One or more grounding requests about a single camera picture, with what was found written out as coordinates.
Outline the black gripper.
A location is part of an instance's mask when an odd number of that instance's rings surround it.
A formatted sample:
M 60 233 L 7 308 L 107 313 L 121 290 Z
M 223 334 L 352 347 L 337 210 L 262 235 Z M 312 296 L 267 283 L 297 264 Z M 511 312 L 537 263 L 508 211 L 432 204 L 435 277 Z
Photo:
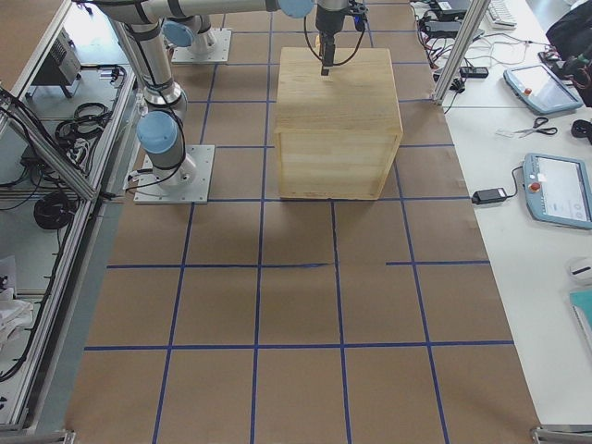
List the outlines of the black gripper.
M 319 33 L 321 75 L 327 76 L 334 65 L 336 33 L 341 32 L 348 12 L 347 0 L 317 0 L 315 26 Z

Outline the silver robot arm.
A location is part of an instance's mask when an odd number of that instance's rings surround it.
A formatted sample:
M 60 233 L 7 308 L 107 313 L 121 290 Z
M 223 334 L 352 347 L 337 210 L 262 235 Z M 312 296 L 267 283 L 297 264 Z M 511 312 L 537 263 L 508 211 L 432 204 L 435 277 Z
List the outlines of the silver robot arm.
M 169 43 L 186 48 L 196 55 L 204 55 L 214 50 L 216 38 L 211 32 L 212 23 L 208 15 L 187 18 L 167 18 L 162 31 Z
M 131 173 L 132 187 L 145 204 L 204 203 L 209 194 L 215 148 L 189 145 L 183 120 L 187 95 L 175 81 L 166 45 L 187 47 L 198 56 L 211 55 L 217 42 L 211 29 L 213 14 L 277 12 L 292 19 L 315 13 L 320 36 L 321 73 L 335 66 L 335 36 L 345 18 L 365 30 L 366 9 L 356 1 L 99 1 L 113 21 L 124 54 L 142 82 L 147 112 L 136 135 L 151 165 Z

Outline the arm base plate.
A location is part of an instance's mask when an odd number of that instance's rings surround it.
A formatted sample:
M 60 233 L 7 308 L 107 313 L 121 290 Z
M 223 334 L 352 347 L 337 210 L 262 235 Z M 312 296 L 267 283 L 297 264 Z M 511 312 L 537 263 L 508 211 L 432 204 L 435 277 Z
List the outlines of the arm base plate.
M 177 65 L 210 65 L 227 63 L 231 43 L 231 29 L 211 28 L 203 33 L 184 31 L 174 37 L 172 63 Z
M 207 204 L 216 148 L 214 145 L 187 145 L 186 157 L 179 169 L 166 172 L 153 168 L 146 154 L 141 175 L 134 189 L 136 204 Z

